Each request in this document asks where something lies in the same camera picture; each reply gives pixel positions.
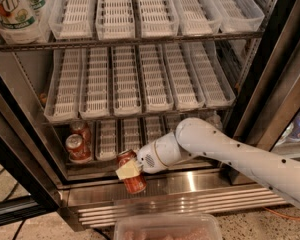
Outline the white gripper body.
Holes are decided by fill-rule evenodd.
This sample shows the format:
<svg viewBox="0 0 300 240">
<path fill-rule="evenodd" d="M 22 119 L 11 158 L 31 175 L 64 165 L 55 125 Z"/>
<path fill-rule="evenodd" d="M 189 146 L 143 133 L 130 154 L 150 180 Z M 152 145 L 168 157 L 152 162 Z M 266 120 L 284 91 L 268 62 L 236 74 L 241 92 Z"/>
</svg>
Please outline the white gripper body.
<svg viewBox="0 0 300 240">
<path fill-rule="evenodd" d="M 173 132 L 148 143 L 137 152 L 137 160 L 142 170 L 150 174 L 164 171 L 175 164 L 193 158 L 194 155 L 178 144 Z"/>
</svg>

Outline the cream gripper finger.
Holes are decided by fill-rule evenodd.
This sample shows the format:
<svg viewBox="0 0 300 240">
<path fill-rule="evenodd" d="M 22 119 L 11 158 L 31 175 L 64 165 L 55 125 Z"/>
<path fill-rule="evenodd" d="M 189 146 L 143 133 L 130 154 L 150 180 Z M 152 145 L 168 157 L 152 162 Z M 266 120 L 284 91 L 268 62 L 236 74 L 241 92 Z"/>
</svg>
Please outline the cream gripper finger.
<svg viewBox="0 0 300 240">
<path fill-rule="evenodd" d="M 141 171 L 142 165 L 136 159 L 132 159 L 120 166 L 116 174 L 120 180 L 124 180 L 139 176 Z"/>
</svg>

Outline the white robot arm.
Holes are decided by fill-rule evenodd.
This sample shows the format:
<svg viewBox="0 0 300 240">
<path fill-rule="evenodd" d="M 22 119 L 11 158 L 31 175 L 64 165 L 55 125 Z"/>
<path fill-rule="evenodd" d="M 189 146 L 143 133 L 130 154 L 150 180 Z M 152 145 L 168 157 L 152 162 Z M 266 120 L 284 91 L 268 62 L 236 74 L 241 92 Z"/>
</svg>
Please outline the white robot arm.
<svg viewBox="0 0 300 240">
<path fill-rule="evenodd" d="M 227 164 L 300 209 L 300 161 L 233 140 L 199 118 L 182 120 L 174 131 L 140 148 L 116 174 L 121 180 L 155 174 L 195 157 Z"/>
</svg>

